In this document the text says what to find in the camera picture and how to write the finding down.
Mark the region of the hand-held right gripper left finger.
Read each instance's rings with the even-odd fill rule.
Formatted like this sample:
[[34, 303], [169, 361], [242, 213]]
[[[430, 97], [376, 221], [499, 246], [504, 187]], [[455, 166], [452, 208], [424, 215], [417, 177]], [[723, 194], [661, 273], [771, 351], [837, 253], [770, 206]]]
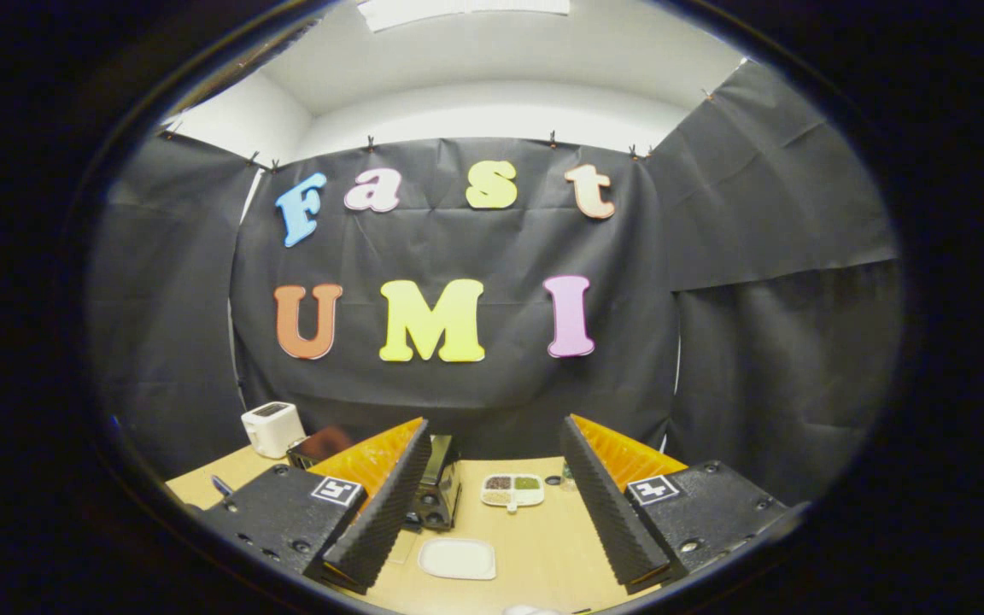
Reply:
[[270, 569], [366, 593], [378, 580], [432, 454], [414, 418], [309, 468], [277, 464], [196, 518]]

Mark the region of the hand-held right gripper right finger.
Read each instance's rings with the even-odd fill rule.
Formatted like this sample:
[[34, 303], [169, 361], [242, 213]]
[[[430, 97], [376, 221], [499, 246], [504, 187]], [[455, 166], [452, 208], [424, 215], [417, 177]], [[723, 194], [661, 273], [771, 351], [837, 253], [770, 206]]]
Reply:
[[723, 563], [804, 510], [721, 460], [687, 465], [578, 415], [559, 431], [606, 560], [630, 595]]

